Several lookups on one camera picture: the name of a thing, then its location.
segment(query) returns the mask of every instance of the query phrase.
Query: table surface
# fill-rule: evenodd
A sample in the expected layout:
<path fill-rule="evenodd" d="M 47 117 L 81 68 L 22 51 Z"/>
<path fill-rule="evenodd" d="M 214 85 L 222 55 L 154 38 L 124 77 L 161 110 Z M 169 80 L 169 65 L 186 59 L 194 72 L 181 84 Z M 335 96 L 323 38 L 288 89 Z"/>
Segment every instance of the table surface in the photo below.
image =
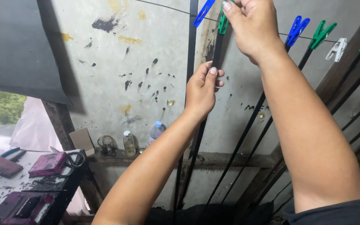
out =
<path fill-rule="evenodd" d="M 28 171 L 41 155 L 51 154 L 53 152 L 33 152 L 27 151 L 17 162 L 17 164 L 23 166 L 23 170 L 17 173 L 12 178 L 8 179 L 0 176 L 0 203 L 12 192 L 23 190 L 59 190 L 63 188 L 65 181 L 68 178 L 58 178 L 56 176 L 40 176 L 29 178 Z M 71 156 L 73 161 L 76 160 L 78 155 Z M 65 167 L 62 175 L 66 175 L 70 172 L 70 168 Z"/>

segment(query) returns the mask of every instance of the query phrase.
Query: fingernail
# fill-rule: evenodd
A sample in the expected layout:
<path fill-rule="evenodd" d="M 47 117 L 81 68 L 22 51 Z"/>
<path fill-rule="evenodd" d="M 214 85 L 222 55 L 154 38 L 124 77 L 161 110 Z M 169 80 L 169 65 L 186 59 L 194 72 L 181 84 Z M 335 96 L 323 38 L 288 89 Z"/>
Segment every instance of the fingernail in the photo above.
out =
<path fill-rule="evenodd" d="M 216 74 L 217 73 L 217 69 L 216 69 L 216 67 L 212 67 L 210 70 L 209 70 L 209 73 L 211 73 L 211 74 Z"/>
<path fill-rule="evenodd" d="M 233 5 L 227 0 L 222 3 L 222 8 L 224 12 L 228 12 L 232 7 Z"/>

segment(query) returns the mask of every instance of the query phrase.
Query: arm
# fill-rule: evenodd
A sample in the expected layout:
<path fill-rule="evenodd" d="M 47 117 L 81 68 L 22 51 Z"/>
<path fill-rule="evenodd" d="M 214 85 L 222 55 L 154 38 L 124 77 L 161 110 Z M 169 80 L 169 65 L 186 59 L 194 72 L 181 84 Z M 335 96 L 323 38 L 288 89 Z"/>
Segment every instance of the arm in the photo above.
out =
<path fill-rule="evenodd" d="M 294 189 L 295 211 L 360 199 L 360 168 L 326 106 L 284 49 L 273 0 L 223 5 L 239 49 L 261 69 Z"/>
<path fill-rule="evenodd" d="M 143 224 L 165 186 L 193 132 L 215 105 L 216 80 L 224 72 L 202 64 L 190 78 L 182 115 L 150 145 L 119 177 L 99 208 L 93 225 Z"/>

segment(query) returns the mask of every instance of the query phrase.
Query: blue clothespin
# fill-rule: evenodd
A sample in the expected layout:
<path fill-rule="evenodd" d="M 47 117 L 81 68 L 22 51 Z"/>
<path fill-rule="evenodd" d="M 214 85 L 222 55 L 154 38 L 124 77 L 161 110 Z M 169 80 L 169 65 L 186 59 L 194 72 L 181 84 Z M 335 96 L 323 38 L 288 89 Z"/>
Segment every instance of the blue clothespin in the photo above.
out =
<path fill-rule="evenodd" d="M 195 18 L 193 24 L 195 27 L 198 27 L 200 23 L 205 18 L 206 14 L 208 13 L 209 9 L 212 7 L 213 3 L 215 3 L 215 0 L 207 0 L 204 4 L 201 11 L 198 13 L 197 18 Z"/>
<path fill-rule="evenodd" d="M 310 22 L 310 18 L 306 18 L 302 22 L 301 21 L 302 16 L 297 16 L 295 18 L 294 24 L 291 27 L 290 33 L 288 33 L 286 43 L 290 47 L 294 45 L 300 34 L 302 34 L 307 24 Z"/>

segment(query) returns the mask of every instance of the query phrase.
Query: dark sleeve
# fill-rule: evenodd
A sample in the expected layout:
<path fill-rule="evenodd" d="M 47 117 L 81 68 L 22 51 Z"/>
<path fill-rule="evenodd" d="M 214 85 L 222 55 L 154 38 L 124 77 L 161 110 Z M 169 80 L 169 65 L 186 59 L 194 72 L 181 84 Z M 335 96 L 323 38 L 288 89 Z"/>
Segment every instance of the dark sleeve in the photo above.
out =
<path fill-rule="evenodd" d="M 283 214 L 291 225 L 360 225 L 360 199 L 300 213 L 290 204 Z"/>

